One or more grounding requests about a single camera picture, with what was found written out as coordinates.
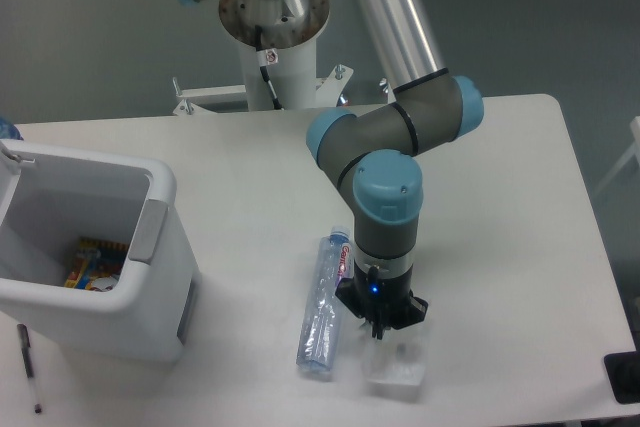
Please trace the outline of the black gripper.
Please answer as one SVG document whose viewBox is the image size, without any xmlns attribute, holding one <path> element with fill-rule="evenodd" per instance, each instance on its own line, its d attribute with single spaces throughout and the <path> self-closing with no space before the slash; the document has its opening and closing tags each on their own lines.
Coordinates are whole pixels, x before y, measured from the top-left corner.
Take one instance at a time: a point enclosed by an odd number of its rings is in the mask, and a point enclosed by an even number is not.
<svg viewBox="0 0 640 427">
<path fill-rule="evenodd" d="M 365 273 L 355 268 L 352 278 L 343 278 L 335 295 L 357 318 L 371 327 L 371 337 L 382 340 L 386 330 L 401 330 L 425 320 L 428 303 L 411 290 L 413 269 L 393 278 L 382 278 L 381 270 Z"/>
</svg>

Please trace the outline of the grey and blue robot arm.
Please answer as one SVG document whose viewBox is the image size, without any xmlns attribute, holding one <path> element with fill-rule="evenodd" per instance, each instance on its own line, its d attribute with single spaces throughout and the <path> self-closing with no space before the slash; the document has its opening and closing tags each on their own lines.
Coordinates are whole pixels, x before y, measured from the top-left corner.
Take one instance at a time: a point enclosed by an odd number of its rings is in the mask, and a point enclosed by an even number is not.
<svg viewBox="0 0 640 427">
<path fill-rule="evenodd" d="M 218 1 L 226 31 L 248 50 L 249 106 L 310 107 L 315 64 L 286 53 L 323 30 L 328 0 Z M 428 309 L 411 288 L 423 203 L 416 159 L 476 129 L 484 104 L 470 79 L 446 68 L 420 0 L 359 3 L 394 99 L 364 115 L 328 109 L 312 121 L 306 144 L 354 217 L 355 270 L 338 283 L 337 298 L 379 339 L 422 322 Z"/>
</svg>

